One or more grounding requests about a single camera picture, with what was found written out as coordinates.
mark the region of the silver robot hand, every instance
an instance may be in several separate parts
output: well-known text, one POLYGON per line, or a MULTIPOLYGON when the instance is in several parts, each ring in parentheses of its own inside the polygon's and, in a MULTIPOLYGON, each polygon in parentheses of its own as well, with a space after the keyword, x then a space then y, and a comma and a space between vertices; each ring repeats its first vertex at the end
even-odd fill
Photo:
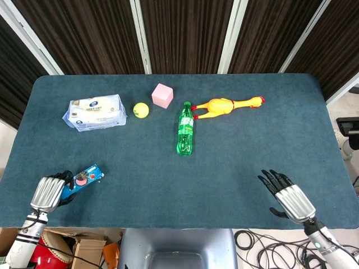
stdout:
POLYGON ((71 184, 72 178, 70 171, 41 178, 30 203, 35 212, 27 216, 6 256, 6 262, 10 268, 27 268, 48 222, 47 214, 58 206, 71 202, 74 198, 72 196, 66 201, 60 200, 63 187, 67 183, 71 184))
POLYGON ((261 175, 258 178, 277 199, 285 212, 279 212, 272 207, 270 211, 278 217, 286 217, 297 224, 303 224, 305 234, 332 269, 359 269, 353 255, 337 242, 323 223, 317 220, 315 207, 300 187, 286 175, 273 170, 269 171, 270 173, 262 170, 267 179, 261 175))

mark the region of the orange object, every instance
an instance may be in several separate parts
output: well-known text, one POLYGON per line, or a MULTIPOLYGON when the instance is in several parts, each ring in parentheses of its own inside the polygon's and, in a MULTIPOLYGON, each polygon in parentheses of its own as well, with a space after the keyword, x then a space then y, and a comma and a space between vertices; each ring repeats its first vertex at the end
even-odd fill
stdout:
POLYGON ((207 108, 208 112, 203 115, 194 115, 193 119, 205 119, 213 118, 223 114, 229 114, 233 109, 236 108, 258 108, 265 103, 265 100, 262 96, 256 96, 249 100, 245 101, 233 101, 225 98, 212 99, 208 103, 203 105, 194 105, 191 107, 191 110, 194 111, 200 108, 207 108))
POLYGON ((108 269, 116 269, 119 259, 119 249, 117 243, 105 245, 102 251, 108 269))

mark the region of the wet wipes pack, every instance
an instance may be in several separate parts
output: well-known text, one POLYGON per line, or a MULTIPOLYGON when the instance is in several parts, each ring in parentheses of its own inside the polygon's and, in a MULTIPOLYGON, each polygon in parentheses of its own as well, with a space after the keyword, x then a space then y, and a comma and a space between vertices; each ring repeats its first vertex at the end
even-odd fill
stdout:
POLYGON ((79 132, 126 124, 126 111, 118 94, 71 100, 62 119, 79 132))

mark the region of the green plastic bottle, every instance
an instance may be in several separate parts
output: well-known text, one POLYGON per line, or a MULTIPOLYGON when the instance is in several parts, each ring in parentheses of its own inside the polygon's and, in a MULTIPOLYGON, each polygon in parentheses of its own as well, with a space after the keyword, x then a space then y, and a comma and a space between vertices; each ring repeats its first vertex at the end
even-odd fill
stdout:
POLYGON ((193 116, 191 103, 185 102, 185 107, 178 121, 178 143, 177 153, 180 155, 191 155, 193 136, 193 116))

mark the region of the black stripe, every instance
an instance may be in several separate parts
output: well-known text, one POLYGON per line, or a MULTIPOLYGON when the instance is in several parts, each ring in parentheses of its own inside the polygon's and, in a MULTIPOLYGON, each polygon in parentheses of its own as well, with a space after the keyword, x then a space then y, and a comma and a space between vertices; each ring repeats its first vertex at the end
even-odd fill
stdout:
POLYGON ((39 237, 29 236, 29 235, 26 235, 26 234, 18 234, 17 236, 26 237, 26 238, 31 238, 31 239, 36 239, 36 240, 39 240, 39 239, 40 239, 39 237))
MULTIPOLYGON (((32 217, 27 217, 26 220, 36 221, 36 218, 33 219, 32 217)), ((47 221, 44 221, 44 220, 37 220, 36 222, 42 223, 42 224, 47 224, 47 221)))
POLYGON ((29 240, 25 240, 25 239, 19 239, 19 238, 16 238, 15 241, 20 241, 20 242, 30 243, 30 244, 35 244, 35 245, 38 244, 38 242, 29 241, 29 240))

